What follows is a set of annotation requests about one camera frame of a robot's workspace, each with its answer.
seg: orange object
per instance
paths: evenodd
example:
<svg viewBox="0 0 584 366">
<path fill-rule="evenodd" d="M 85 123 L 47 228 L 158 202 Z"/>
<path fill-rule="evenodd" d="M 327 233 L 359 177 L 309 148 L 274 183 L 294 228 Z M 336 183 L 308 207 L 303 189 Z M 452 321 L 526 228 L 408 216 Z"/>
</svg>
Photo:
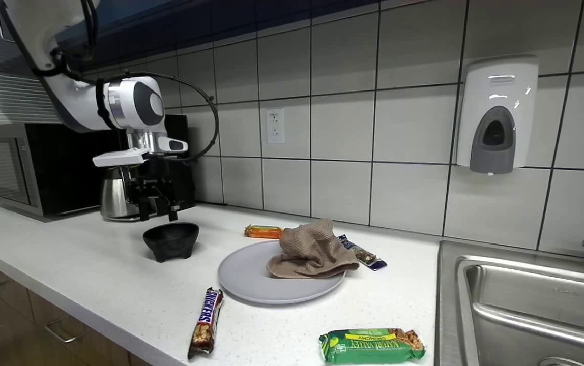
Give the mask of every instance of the orange object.
<svg viewBox="0 0 584 366">
<path fill-rule="evenodd" d="M 249 236 L 249 238 L 280 238 L 283 230 L 276 226 L 249 226 L 245 230 L 245 236 Z"/>
</svg>

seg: soap dispenser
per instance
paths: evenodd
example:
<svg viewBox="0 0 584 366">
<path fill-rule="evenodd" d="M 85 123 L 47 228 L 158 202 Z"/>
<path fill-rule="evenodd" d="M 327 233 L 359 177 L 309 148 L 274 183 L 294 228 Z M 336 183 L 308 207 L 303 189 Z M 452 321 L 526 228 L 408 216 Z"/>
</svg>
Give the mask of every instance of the soap dispenser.
<svg viewBox="0 0 584 366">
<path fill-rule="evenodd" d="M 474 63 L 466 73 L 456 161 L 474 173 L 524 167 L 534 129 L 535 58 Z"/>
</svg>

